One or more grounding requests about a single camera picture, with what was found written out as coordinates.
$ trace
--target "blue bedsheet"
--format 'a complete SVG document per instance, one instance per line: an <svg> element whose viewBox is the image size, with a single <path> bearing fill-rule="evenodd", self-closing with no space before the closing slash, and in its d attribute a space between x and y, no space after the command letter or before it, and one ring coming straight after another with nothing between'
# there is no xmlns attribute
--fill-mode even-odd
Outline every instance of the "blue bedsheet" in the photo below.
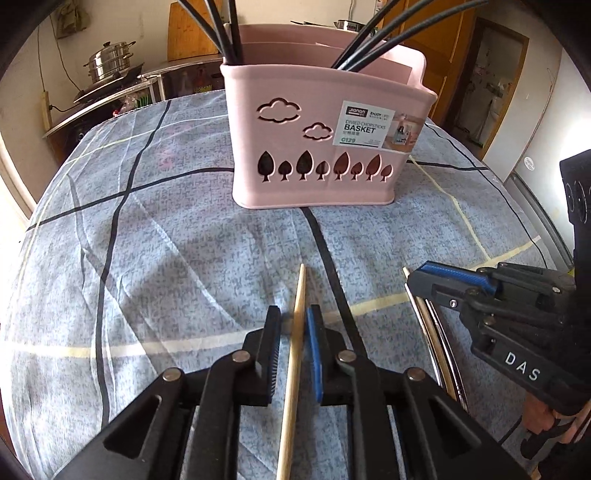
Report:
<svg viewBox="0 0 591 480"><path fill-rule="evenodd" d="M2 400L34 478L51 478L167 367L208 367L262 326L270 304L288 316L302 262L307 303L319 303L344 332L310 218L336 266L347 301L340 308L350 308L370 358L432 372L403 266L543 266L503 197L447 138L431 123L423 129L393 204L313 207L306 218L301 209L233 202L224 92L158 103L92 129L34 212L0 330ZM519 417L524 392L470 354L456 314L445 318L470 412L499 438ZM287 353L285 336L271 407L243 410L240 478L275 478ZM309 362L306 355L292 478L345 479L343 410L315 405ZM522 462L518 436L505 446Z"/></svg>

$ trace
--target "cutting board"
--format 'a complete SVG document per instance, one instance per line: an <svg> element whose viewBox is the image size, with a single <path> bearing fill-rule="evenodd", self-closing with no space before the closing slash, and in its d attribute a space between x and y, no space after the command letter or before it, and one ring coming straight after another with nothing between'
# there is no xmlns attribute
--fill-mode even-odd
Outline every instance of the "cutting board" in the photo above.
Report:
<svg viewBox="0 0 591 480"><path fill-rule="evenodd" d="M189 0L195 10L211 25L203 0ZM222 0L215 0L220 11ZM217 53L217 48L178 2L170 4L168 15L168 61Z"/></svg>

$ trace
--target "chopstick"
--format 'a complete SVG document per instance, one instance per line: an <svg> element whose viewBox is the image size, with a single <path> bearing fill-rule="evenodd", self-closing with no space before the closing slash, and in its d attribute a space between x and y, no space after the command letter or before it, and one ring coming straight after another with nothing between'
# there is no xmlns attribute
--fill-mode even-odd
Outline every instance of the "chopstick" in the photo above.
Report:
<svg viewBox="0 0 591 480"><path fill-rule="evenodd" d="M404 277L408 279L410 270L403 267L402 272ZM434 305L428 300L413 296L407 283L404 284L404 288L423 331L438 385L444 388L451 398L459 402L464 410L468 411L462 378Z"/></svg>
<svg viewBox="0 0 591 480"><path fill-rule="evenodd" d="M207 7L209 16L212 18L213 29L215 30L217 38L220 42L220 51L222 52L222 55L226 57L226 64L236 65L238 61L236 59L236 55L234 54L234 49L232 48L228 34L223 27L222 17L220 17L219 12L217 11L214 0L205 0L205 6Z"/></svg>
<svg viewBox="0 0 591 480"><path fill-rule="evenodd" d="M357 48L362 44L363 40L371 33L375 26L383 19L387 13L392 10L400 0L390 0L384 7L374 15L374 17L363 26L357 33L353 41L343 50L339 58L335 60L330 68L336 69L343 63Z"/></svg>
<svg viewBox="0 0 591 480"><path fill-rule="evenodd" d="M426 20L414 25L408 30L405 30L400 35L394 38L390 38L390 40L388 40L385 44L378 48L375 48L365 57L351 64L347 68L343 68L343 66L341 66L342 70L347 70L349 72L358 72L361 69L364 69L370 63L372 63L374 60L380 58L388 50L394 48L396 45L412 37L413 35L416 35L420 31L425 30L428 27L431 27L431 25L434 25L446 19L447 17L451 17L452 15L463 12L464 10L479 7L480 5L484 5L486 3L488 3L488 0L472 0L471 2L466 2L465 4L457 5L456 7L449 8L448 10L444 10L443 12L438 13L437 15L433 15L432 17L427 18Z"/></svg>
<svg viewBox="0 0 591 480"><path fill-rule="evenodd" d="M212 43L216 46L219 51L222 51L222 46L217 38L216 33L213 29L209 26L207 21L195 10L195 7L191 5L188 0L177 0L181 7L185 9L185 11L189 14L189 16L195 20L197 25L201 27L201 30L208 36L208 38L212 41Z"/></svg>
<svg viewBox="0 0 591 480"><path fill-rule="evenodd" d="M300 277L298 279L295 297L294 320L291 325L290 360L287 366L287 386L285 388L281 440L279 442L277 480L289 480L291 472L306 315L306 266L304 264L300 265Z"/></svg>
<svg viewBox="0 0 591 480"><path fill-rule="evenodd" d="M236 12L236 0L229 0L230 32L232 32L232 47L236 59L240 65L244 64L244 53L242 51L242 40L240 39L240 26L238 24L238 13Z"/></svg>
<svg viewBox="0 0 591 480"><path fill-rule="evenodd" d="M349 70L348 67L351 66L356 61L360 60L363 55L369 53L372 48L377 46L384 38L390 35L396 28L398 28L402 23L412 17L416 12L418 12L423 7L426 7L428 4L433 2L433 0L420 0L415 3L413 6L407 8L404 12L402 12L399 16L394 18L388 25L384 28L381 28L369 41L367 41L360 49L354 51L348 58L346 58L341 64L339 65L339 70Z"/></svg>

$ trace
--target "blue gripper pad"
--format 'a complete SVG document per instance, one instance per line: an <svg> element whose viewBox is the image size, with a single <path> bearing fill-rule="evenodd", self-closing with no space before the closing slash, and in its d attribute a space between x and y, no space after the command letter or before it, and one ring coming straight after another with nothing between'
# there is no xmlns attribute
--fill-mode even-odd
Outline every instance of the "blue gripper pad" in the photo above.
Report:
<svg viewBox="0 0 591 480"><path fill-rule="evenodd" d="M462 283L465 283L467 287L480 287L485 293L490 295L496 293L496 287L490 283L487 275L466 270L465 268L457 268L435 262L426 262L419 267L419 270L438 277L452 278L461 281Z"/></svg>
<svg viewBox="0 0 591 480"><path fill-rule="evenodd" d="M310 338L310 351L312 352L312 383L314 385L316 401L320 403L323 395L322 359L320 357L318 336L314 324L314 313L311 307L308 307L306 310L306 329Z"/></svg>

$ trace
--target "stainless steel pot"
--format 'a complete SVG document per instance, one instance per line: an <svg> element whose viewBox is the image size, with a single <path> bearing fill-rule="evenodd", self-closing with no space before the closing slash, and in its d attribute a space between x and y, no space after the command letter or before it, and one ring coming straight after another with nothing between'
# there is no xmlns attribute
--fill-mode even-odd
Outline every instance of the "stainless steel pot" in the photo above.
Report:
<svg viewBox="0 0 591 480"><path fill-rule="evenodd" d="M364 24L354 22L352 20L338 20L335 22L335 27L339 30L349 30L350 32L358 32L364 27Z"/></svg>
<svg viewBox="0 0 591 480"><path fill-rule="evenodd" d="M92 83L100 82L111 77L115 72L131 67L129 58L133 53L129 52L129 47L135 42L119 42L111 45L111 42L103 44L103 48L88 59L84 66L88 67L88 75Z"/></svg>

